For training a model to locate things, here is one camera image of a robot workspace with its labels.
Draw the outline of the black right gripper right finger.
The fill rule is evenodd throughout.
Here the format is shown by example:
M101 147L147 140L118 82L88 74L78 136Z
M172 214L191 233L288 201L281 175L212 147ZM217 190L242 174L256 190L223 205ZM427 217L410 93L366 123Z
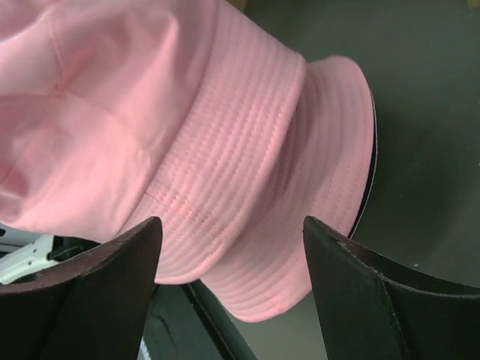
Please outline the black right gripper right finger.
M401 265L315 217L303 239L329 359L479 358L479 288Z

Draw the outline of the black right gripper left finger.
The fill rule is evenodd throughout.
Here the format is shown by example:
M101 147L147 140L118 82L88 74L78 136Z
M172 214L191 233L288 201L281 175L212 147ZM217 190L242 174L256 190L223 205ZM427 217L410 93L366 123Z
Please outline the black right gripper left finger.
M157 217L1 286L2 359L136 359L161 253Z

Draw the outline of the black bucket hat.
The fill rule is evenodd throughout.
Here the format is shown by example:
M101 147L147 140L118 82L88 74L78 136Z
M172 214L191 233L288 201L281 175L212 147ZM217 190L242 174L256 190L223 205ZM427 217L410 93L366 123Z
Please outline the black bucket hat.
M349 235L347 236L348 239L351 239L355 234L360 220L362 219L363 214L365 213L365 209L368 204L369 197L371 195L374 178L377 170L377 152L378 152L378 139L377 139L377 109L375 106L374 96L370 94L372 110L373 110L373 144L371 149L371 156L370 156L370 163L368 169L368 177L367 182L365 185L363 197L361 199L361 204L359 206L358 214L355 218L354 224L352 229L349 231Z

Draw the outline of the pink bucket hat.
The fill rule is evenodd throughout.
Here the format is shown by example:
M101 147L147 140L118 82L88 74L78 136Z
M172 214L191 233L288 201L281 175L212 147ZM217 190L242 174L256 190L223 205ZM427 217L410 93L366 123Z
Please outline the pink bucket hat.
M202 277L272 174L305 61L225 1L3 1L1 222L105 242L157 216Z
M235 318L271 319L311 291L304 219L349 235L372 144L371 91L361 68L340 56L309 64L271 175L238 239L202 278Z

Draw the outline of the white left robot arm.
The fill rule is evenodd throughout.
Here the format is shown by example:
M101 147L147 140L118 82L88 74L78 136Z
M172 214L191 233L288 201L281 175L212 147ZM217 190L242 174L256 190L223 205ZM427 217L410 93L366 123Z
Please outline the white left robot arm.
M32 281L38 272L97 246L97 242L82 238L42 235L1 225L1 284Z

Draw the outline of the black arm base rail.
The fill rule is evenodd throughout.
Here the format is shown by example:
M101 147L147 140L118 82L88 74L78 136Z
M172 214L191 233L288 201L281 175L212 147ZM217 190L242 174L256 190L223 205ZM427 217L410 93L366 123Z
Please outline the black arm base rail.
M199 281L157 285L151 296L139 359L255 359L227 312Z

